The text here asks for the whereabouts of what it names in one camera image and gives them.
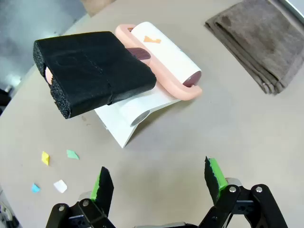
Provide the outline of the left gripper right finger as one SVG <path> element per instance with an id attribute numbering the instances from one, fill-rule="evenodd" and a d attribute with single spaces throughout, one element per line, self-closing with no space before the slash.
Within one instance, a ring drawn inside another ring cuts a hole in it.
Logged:
<path id="1" fill-rule="evenodd" d="M 200 228 L 226 228 L 234 215 L 243 215 L 252 228 L 286 228 L 287 223 L 267 185 L 246 189 L 238 179 L 225 178 L 217 160 L 205 158 L 204 177 L 213 206 Z"/>

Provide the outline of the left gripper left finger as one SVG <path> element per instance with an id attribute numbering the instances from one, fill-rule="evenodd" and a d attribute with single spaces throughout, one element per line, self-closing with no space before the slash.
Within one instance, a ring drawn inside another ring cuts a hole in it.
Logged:
<path id="1" fill-rule="evenodd" d="M 109 220 L 114 185 L 110 172 L 102 167 L 89 198 L 73 206 L 58 203 L 49 215 L 47 228 L 113 228 Z"/>

